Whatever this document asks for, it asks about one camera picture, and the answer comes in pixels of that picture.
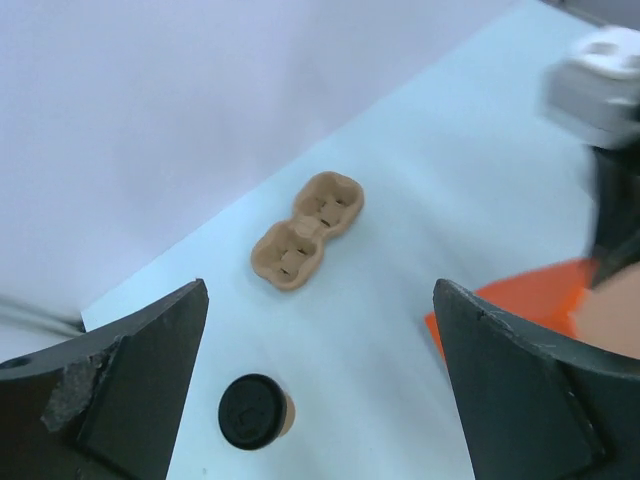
white wall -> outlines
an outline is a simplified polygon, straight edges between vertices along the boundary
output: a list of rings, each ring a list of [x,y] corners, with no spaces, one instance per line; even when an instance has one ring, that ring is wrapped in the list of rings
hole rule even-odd
[[[510,3],[3,0],[0,293],[79,311]]]

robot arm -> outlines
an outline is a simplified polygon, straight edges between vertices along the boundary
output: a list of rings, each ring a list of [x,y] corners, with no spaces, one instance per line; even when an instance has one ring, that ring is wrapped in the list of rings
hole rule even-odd
[[[580,39],[545,81],[547,118],[593,155],[597,285],[640,261],[640,32],[608,26]]]

white robot part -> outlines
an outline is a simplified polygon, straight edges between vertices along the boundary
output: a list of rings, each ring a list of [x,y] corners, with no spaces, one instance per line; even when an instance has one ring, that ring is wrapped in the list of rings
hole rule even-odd
[[[607,26],[573,45],[570,60],[613,80],[640,79],[640,32]]]
[[[640,32],[608,26],[578,40],[546,76],[547,118],[601,148],[640,137]]]

orange object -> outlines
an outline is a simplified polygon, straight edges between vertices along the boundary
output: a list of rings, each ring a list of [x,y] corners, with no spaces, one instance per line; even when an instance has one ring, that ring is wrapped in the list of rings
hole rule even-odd
[[[571,260],[500,280],[476,294],[508,312],[575,339],[571,312],[580,304],[592,272],[589,260]],[[444,358],[435,314],[430,313],[425,320]]]

light blue table surface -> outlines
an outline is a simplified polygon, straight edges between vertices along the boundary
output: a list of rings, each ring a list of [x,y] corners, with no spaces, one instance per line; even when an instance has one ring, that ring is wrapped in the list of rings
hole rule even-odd
[[[524,1],[83,312],[93,329],[205,280],[169,478],[473,478],[423,317],[438,278],[476,288],[583,251],[588,157],[538,111],[545,68],[591,28]],[[307,286],[280,293],[249,253],[324,170],[360,182],[365,208]],[[253,371],[281,383],[297,418],[247,453],[224,441],[217,405]]]

